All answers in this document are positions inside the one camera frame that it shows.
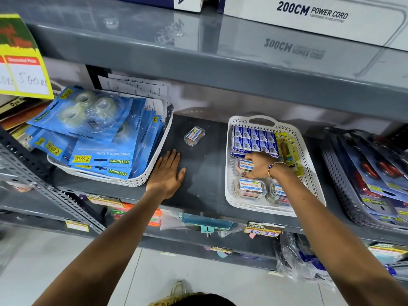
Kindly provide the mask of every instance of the person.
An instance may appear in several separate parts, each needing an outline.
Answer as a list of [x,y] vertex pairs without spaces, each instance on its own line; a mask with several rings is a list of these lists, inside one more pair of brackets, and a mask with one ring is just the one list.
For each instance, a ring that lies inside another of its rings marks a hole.
[[[293,171],[265,153],[250,153],[249,178],[275,178],[285,191],[317,257],[351,306],[406,306],[408,294],[364,244],[303,185]],[[180,187],[180,154],[160,158],[138,203],[87,246],[33,306],[107,305],[155,210]],[[214,294],[181,294],[154,305],[233,305]]]

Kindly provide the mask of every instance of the small plastic container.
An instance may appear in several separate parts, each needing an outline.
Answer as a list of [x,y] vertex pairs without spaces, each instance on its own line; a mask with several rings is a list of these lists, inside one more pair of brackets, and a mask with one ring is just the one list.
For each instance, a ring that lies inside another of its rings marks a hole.
[[254,169],[254,163],[250,160],[245,160],[242,158],[237,158],[235,160],[235,174],[237,176],[245,176],[246,174],[252,172]]
[[199,126],[195,126],[184,136],[184,141],[189,146],[195,146],[205,135],[205,130]]
[[266,193],[266,184],[262,180],[238,177],[235,181],[235,193],[249,199],[262,199]]
[[286,197],[286,194],[276,180],[273,180],[269,185],[269,191],[265,198],[270,203],[276,202],[282,205],[290,206],[290,202]]

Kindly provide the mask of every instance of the forearm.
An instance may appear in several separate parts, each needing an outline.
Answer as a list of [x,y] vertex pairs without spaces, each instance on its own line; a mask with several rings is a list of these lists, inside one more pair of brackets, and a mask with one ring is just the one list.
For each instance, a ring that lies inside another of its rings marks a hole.
[[354,304],[360,299],[361,305],[382,305],[384,287],[398,293],[397,297],[406,298],[406,293],[364,244],[298,177],[286,170],[289,168],[278,167],[274,176],[290,200],[314,252],[346,301]]
[[163,199],[160,191],[146,192],[64,269],[34,305],[54,305],[56,294],[61,305],[74,305],[75,301],[79,305],[106,305]]

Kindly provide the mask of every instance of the gray plastic basket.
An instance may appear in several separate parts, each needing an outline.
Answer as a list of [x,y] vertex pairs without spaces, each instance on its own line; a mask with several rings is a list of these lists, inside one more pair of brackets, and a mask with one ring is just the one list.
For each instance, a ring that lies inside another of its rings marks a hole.
[[321,145],[322,154],[340,201],[342,202],[349,218],[360,226],[378,228],[392,232],[402,232],[408,235],[408,230],[382,222],[372,217],[370,213],[365,210],[359,195],[355,192],[340,164],[332,145],[332,139],[335,139],[335,134],[328,133]]

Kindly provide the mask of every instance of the clear adhesive tape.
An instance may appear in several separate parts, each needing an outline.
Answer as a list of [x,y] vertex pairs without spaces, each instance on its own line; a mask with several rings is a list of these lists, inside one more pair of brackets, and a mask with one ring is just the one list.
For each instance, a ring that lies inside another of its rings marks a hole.
[[118,112],[115,101],[110,97],[101,97],[96,101],[96,115],[101,120],[106,120],[110,116],[114,117]]
[[79,127],[86,121],[84,107],[78,104],[70,106],[59,114],[59,119],[68,128]]
[[130,136],[130,126],[129,124],[125,121],[117,131],[115,135],[115,139],[120,140],[120,141],[125,141],[129,139]]
[[84,107],[85,109],[88,109],[90,106],[94,105],[95,101],[96,101],[96,96],[91,91],[81,92],[75,98],[75,102],[78,105]]

